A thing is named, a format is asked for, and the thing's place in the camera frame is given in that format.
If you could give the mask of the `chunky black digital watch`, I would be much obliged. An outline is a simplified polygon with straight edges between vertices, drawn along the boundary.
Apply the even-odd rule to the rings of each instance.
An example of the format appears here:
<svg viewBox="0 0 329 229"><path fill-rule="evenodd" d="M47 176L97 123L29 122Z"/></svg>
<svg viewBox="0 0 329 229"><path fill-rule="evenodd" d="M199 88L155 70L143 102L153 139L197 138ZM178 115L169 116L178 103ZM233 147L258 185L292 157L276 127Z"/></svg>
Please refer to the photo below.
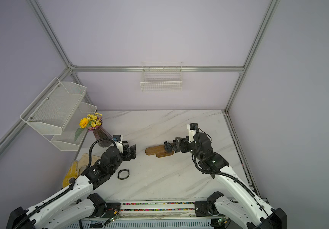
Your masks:
<svg viewBox="0 0 329 229"><path fill-rule="evenodd" d="M165 141L164 142L164 149L167 153L171 153L173 151L173 147L172 147L172 144Z"/></svg>

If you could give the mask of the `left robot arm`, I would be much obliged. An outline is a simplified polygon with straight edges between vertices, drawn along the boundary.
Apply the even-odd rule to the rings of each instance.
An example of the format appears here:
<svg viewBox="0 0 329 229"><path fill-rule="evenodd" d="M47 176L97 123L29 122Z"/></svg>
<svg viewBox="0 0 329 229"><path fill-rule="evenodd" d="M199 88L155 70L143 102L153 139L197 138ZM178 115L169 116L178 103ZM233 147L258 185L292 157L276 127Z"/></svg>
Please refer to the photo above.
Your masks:
<svg viewBox="0 0 329 229"><path fill-rule="evenodd" d="M106 202L93 191L115 174L122 162L136 158L136 145L130 146L121 136L105 139L112 143L99 160L92 162L92 150L103 139L95 141L89 149L89 162L78 178L46 200L10 214L8 229L63 229L93 214L103 214Z"/></svg>

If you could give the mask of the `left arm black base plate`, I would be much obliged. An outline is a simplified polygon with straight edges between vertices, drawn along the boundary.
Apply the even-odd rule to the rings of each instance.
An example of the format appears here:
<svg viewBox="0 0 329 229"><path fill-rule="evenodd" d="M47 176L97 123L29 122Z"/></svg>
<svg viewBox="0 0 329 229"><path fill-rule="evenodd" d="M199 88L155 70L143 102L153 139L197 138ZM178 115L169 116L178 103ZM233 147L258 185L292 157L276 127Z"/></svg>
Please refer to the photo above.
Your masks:
<svg viewBox="0 0 329 229"><path fill-rule="evenodd" d="M116 211L119 211L121 208L121 203L119 202L109 202L100 207L96 207L92 217L94 218L111 218L115 215Z"/></svg>

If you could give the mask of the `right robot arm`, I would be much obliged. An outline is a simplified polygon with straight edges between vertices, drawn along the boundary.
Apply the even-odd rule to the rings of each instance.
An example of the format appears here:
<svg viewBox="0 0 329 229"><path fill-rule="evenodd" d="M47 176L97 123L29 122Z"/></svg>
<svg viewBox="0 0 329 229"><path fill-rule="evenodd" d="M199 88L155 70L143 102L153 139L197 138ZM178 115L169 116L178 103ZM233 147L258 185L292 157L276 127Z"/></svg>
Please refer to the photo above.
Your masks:
<svg viewBox="0 0 329 229"><path fill-rule="evenodd" d="M218 213L243 229L288 227L286 213L280 208L273 208L252 191L231 165L213 150L207 134L190 132L185 138L177 137L172 145L175 152L191 153L196 169L222 184L238 202L234 204L226 197L217 198L214 206Z"/></svg>

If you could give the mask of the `wooden watch stand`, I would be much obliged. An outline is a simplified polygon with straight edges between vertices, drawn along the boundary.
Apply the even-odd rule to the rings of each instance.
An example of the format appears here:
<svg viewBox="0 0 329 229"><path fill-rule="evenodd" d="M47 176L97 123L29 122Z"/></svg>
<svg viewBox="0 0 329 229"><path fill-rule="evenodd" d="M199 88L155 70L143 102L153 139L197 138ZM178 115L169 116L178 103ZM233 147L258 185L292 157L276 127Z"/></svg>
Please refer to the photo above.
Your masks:
<svg viewBox="0 0 329 229"><path fill-rule="evenodd" d="M155 147L150 147L145 150L145 154L148 156L155 155L157 158L162 158L166 156L172 156L174 154L174 150L171 153L167 153L164 149L164 145L159 145Z"/></svg>

